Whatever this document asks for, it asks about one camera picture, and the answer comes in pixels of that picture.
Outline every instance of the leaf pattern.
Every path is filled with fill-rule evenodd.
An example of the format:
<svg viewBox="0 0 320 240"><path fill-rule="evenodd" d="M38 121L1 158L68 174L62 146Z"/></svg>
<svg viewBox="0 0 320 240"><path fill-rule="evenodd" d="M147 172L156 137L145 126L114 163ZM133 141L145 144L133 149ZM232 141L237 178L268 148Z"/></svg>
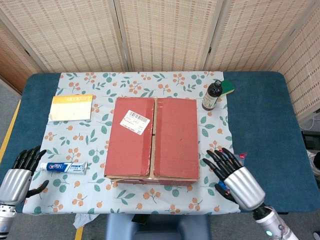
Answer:
<svg viewBox="0 0 320 240"><path fill-rule="evenodd" d="M92 94L91 118L48 122L42 140L47 149L40 163L88 162L86 174L48 172L37 169L30 188L49 180L40 197L31 197L23 211L47 213L223 214L238 206L216 193L216 175L203 158L206 150L232 150L226 96L212 111L201 106L208 86L222 72L67 72L62 73L56 95ZM109 138L117 97L197 99L198 161L200 179L188 186L140 185L111 182L104 177Z"/></svg>

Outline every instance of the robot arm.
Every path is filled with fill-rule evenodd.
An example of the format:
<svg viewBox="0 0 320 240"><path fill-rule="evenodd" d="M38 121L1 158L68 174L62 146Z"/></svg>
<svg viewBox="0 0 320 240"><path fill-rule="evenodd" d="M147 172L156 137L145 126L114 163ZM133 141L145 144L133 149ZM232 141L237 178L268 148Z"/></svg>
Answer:
<svg viewBox="0 0 320 240"><path fill-rule="evenodd" d="M39 188L28 190L37 165L46 153L46 150L43 150L36 156L39 149L40 146L37 146L29 151L22 151L0 186L0 240L6 239L9 234L17 214L16 206L25 198L41 193L49 183L46 180Z"/></svg>
<svg viewBox="0 0 320 240"><path fill-rule="evenodd" d="M230 151L225 148L222 148L222 151L223 153L217 150L214 153L207 151L216 165L208 159L203 159L230 189L231 195L216 184L218 192L226 199L239 204L241 208L253 211L255 222L265 230L271 240L298 240L277 212L264 204L266 194L249 170L242 166Z"/></svg>

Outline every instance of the red cardboard box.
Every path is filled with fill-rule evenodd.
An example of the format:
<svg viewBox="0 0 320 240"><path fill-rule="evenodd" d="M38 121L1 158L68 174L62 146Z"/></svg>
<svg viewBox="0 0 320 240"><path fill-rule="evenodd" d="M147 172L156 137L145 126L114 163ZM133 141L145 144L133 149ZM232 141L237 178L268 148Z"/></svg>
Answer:
<svg viewBox="0 0 320 240"><path fill-rule="evenodd" d="M150 120L141 135L120 124L129 110ZM104 175L118 183L194 183L199 178L197 129L196 100L120 97Z"/></svg>

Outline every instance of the bottle label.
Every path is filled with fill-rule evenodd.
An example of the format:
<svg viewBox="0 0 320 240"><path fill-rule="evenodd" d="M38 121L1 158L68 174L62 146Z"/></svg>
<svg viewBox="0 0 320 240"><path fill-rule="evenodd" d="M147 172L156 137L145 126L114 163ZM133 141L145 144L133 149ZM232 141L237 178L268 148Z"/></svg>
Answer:
<svg viewBox="0 0 320 240"><path fill-rule="evenodd" d="M202 104L207 109L213 109L217 104L218 97L210 96L208 92L205 93Z"/></svg>

